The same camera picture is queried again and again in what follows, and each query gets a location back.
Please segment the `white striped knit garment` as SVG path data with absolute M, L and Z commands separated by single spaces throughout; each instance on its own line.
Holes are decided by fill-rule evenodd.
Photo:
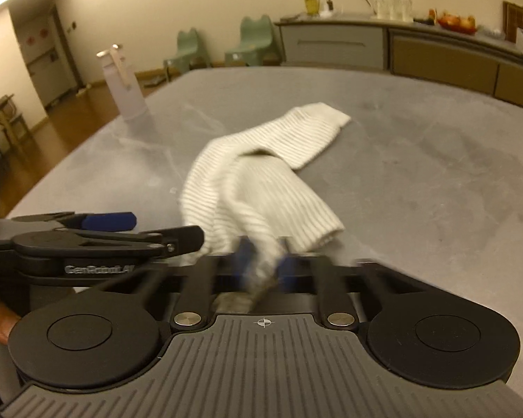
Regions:
M 297 174 L 335 141 L 351 118 L 325 103 L 210 141 L 192 164 L 180 197 L 185 225 L 204 232 L 200 255 L 227 254 L 247 238 L 243 269 L 251 300 L 271 285 L 285 249 L 307 253 L 345 225 Z

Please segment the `wooden chair at left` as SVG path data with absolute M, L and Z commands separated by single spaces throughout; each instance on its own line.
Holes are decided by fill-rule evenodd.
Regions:
M 31 132 L 23 114 L 17 109 L 13 98 L 13 94 L 5 94 L 0 97 L 0 128 L 8 144 L 14 149 L 19 149 L 21 138 L 17 135 L 15 126 L 19 125 L 23 129 L 25 136 L 30 135 Z

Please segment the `green child chair left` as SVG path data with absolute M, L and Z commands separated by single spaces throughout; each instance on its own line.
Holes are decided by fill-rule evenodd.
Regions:
M 191 64 L 201 57 L 200 37 L 195 28 L 189 31 L 180 30 L 176 37 L 176 53 L 163 61 L 165 76 L 171 81 L 171 70 L 176 70 L 181 75 L 191 71 Z

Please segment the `green child chair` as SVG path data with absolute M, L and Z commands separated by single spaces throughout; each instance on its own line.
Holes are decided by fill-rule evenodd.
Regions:
M 259 19 L 243 17 L 240 25 L 239 44 L 227 50 L 225 64 L 243 63 L 246 66 L 263 66 L 267 58 L 281 61 L 280 48 L 275 38 L 274 25 L 267 14 Z
M 180 30 L 176 37 L 176 53 L 163 61 L 165 76 L 171 81 L 171 70 L 176 70 L 181 75 L 191 71 L 191 64 L 201 57 L 200 37 L 195 28 L 189 31 Z

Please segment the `green child chair right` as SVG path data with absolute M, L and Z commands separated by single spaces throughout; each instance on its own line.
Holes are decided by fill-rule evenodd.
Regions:
M 280 48 L 275 38 L 274 25 L 267 14 L 259 19 L 243 17 L 240 25 L 239 44 L 227 50 L 225 64 L 243 63 L 246 66 L 263 66 L 267 58 L 281 61 Z

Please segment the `grey brown sideboard cabinet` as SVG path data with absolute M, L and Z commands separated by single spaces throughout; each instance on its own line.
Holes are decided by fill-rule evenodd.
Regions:
M 347 14 L 299 16 L 276 26 L 287 65 L 388 72 L 523 108 L 523 53 L 509 41 Z

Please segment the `yellow jar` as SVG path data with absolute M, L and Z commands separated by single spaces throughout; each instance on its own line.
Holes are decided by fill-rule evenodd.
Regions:
M 314 16 L 319 13 L 319 0 L 304 0 L 306 13 Z

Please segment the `white kettle jug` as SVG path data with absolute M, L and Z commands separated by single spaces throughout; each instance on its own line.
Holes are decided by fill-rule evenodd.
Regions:
M 320 17 L 329 17 L 334 11 L 332 0 L 318 0 L 318 15 Z

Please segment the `red fruit bowl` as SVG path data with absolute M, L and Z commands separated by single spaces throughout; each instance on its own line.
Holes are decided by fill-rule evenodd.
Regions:
M 437 24 L 451 32 L 474 35 L 477 32 L 476 20 L 473 16 L 462 17 L 444 12 L 437 18 Z

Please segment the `brown framed board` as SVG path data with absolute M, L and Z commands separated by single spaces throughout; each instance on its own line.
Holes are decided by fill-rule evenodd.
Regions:
M 523 7 L 503 1 L 503 33 L 506 41 L 515 44 L 519 28 L 523 29 Z

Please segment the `glass cup set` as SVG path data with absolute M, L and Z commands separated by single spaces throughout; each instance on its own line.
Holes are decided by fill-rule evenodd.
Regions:
M 412 0 L 372 0 L 374 18 L 411 23 L 414 21 Z

